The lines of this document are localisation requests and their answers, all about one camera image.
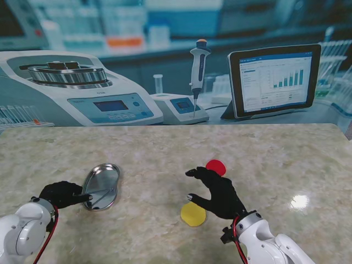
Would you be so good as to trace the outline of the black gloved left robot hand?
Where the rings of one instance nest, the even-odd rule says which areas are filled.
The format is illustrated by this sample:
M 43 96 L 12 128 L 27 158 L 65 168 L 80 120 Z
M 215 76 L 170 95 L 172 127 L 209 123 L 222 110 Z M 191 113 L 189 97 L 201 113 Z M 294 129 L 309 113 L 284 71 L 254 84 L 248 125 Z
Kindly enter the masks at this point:
M 83 194 L 83 187 L 78 184 L 60 181 L 46 185 L 39 198 L 47 200 L 58 209 L 63 209 L 90 201 L 93 197 L 90 194 Z

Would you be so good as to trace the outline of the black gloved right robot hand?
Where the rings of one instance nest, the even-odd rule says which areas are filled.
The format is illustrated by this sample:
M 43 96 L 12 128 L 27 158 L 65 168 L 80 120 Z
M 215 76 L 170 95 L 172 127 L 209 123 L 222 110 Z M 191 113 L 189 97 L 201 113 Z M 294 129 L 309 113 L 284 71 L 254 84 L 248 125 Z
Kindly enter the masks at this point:
M 211 194 L 211 198 L 207 200 L 199 195 L 189 193 L 187 195 L 189 201 L 221 219 L 234 220 L 247 213 L 230 179 L 205 167 L 191 169 L 185 175 L 200 180 Z

